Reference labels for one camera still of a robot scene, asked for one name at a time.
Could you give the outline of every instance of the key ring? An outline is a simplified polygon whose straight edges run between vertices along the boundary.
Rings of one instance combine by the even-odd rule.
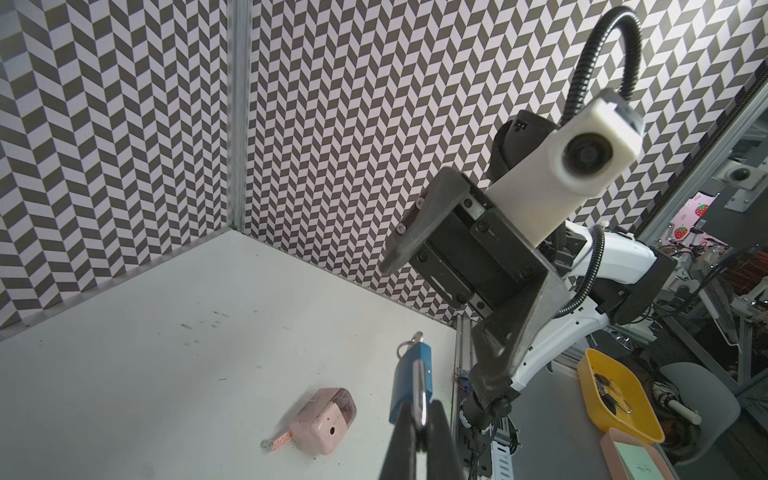
[[[405,342],[403,342],[403,343],[401,343],[401,344],[399,344],[399,345],[397,346],[397,351],[396,351],[396,353],[397,353],[397,358],[398,358],[398,359],[401,359],[401,358],[402,358],[402,355],[400,355],[400,349],[401,349],[401,348],[402,348],[404,345],[407,345],[407,346],[408,346],[408,348],[411,348],[411,347],[412,347],[412,346],[414,346],[416,343],[421,343],[421,342],[423,342],[423,341],[424,341],[424,334],[423,334],[423,333],[421,333],[421,332],[416,332],[416,333],[414,333],[414,334],[413,334],[413,337],[411,337],[411,339],[410,339],[410,340],[406,340]]]

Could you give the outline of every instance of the yellow tray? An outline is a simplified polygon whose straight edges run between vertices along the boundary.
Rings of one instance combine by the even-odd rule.
[[[645,396],[640,380],[631,370],[602,352],[587,349],[584,358],[578,363],[577,371],[587,414],[600,430],[608,433],[609,429],[614,428],[646,443],[664,442],[664,431],[654,409]],[[595,373],[612,381],[611,389],[606,389],[606,392],[624,408],[629,403],[631,413],[624,413],[620,409],[616,409],[616,415],[611,413],[600,398],[598,385],[594,381]]]

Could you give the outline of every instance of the mint green card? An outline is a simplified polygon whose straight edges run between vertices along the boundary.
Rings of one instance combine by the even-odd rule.
[[[646,449],[627,443],[614,442],[614,444],[632,480],[664,480]]]

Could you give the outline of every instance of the flexible gooseneck cable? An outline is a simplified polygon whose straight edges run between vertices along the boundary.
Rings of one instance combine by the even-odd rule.
[[[640,19],[631,8],[621,6],[612,8],[603,15],[592,29],[592,33],[589,34],[587,43],[584,44],[584,49],[581,50],[576,64],[571,88],[565,99],[560,126],[567,124],[584,107],[584,98],[587,96],[589,81],[592,79],[592,72],[598,62],[600,50],[603,49],[605,41],[615,28],[618,28],[624,39],[624,77],[621,81],[621,88],[619,88],[619,95],[626,101],[632,99],[634,86],[640,75],[642,55]]]

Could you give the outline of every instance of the white table surface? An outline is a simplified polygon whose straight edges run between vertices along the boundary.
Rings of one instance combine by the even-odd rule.
[[[0,478],[376,478],[416,330],[449,412],[454,330],[227,232],[0,343]],[[322,386],[339,448],[263,451]]]

